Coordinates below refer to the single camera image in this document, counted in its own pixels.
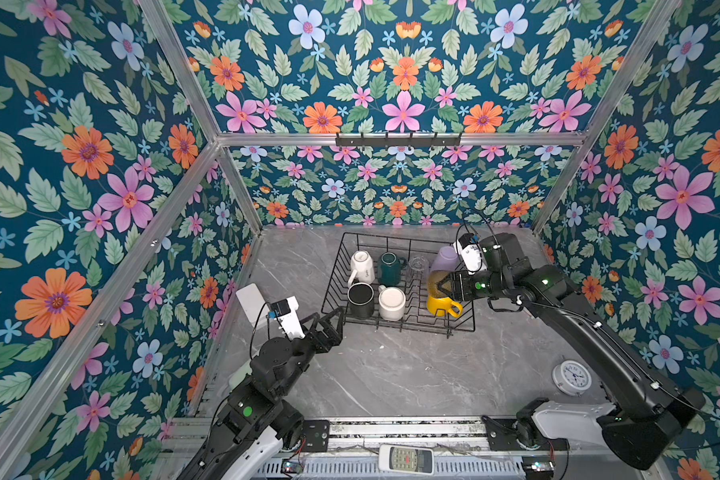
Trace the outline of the black mug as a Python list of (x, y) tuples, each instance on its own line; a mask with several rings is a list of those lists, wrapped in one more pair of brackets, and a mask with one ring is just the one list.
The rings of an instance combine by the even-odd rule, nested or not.
[(368, 319), (375, 310), (375, 290), (364, 282), (353, 284), (348, 290), (347, 316), (355, 319)]

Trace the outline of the lilac cup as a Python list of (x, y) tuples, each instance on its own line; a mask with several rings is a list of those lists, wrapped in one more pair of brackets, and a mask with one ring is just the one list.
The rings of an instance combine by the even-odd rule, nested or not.
[(432, 271), (455, 271), (461, 262), (461, 257), (452, 245), (441, 247), (431, 265)]

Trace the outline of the amber glass cup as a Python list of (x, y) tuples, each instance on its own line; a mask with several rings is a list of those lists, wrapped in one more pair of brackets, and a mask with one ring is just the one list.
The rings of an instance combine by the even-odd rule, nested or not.
[(432, 298), (452, 298), (452, 280), (452, 273), (449, 271), (432, 271), (427, 279), (428, 295)]

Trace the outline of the yellow mug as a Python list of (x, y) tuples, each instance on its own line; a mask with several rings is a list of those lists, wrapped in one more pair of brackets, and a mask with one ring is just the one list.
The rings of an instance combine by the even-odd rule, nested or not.
[(429, 295), (426, 307), (428, 312), (435, 317), (459, 318), (463, 314), (463, 305), (448, 296)]

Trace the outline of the clear glass cup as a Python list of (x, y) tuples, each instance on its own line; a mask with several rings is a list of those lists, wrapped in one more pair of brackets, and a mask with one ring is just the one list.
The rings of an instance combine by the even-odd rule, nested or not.
[(429, 260), (423, 255), (413, 255), (408, 261), (408, 280), (411, 284), (425, 284), (429, 275)]

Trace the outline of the red inside white mug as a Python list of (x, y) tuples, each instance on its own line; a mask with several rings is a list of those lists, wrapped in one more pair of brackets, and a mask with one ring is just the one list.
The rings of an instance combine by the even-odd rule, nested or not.
[(386, 321), (401, 321), (405, 314), (406, 295), (397, 287), (379, 286), (380, 317)]

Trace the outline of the green mug cream inside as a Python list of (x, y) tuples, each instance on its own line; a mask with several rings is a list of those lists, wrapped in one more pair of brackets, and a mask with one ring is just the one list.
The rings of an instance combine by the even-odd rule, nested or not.
[(407, 260), (393, 252), (385, 252), (379, 259), (379, 283), (385, 287), (395, 287), (402, 280)]

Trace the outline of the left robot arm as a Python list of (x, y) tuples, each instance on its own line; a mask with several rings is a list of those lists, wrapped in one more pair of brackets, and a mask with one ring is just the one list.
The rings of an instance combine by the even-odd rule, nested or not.
[(302, 438), (304, 416), (286, 397), (317, 354), (343, 341), (346, 309), (299, 321), (300, 334), (266, 340), (251, 372), (219, 404), (208, 436), (180, 479), (251, 479), (272, 457)]

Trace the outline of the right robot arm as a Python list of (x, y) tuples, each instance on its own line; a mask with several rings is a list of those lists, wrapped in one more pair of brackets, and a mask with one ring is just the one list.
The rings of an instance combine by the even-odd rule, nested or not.
[(630, 467), (647, 471), (686, 430), (705, 404), (644, 361), (598, 315), (560, 268), (535, 268), (508, 232), (482, 240), (459, 236), (454, 250), (465, 267), (450, 275), (459, 300), (506, 299), (560, 335), (604, 384), (602, 404), (570, 404), (539, 397), (516, 414), (515, 436), (527, 449), (544, 440), (607, 447)]

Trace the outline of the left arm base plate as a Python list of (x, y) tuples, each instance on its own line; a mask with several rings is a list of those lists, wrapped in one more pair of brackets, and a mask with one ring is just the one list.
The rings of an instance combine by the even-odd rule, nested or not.
[(326, 419), (305, 420), (301, 452), (324, 453), (328, 451), (331, 422)]

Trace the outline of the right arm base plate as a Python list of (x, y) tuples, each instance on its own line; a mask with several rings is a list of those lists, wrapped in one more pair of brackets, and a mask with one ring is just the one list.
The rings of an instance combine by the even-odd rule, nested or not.
[(480, 417), (489, 446), (494, 451), (567, 451), (565, 439), (548, 439), (528, 419)]

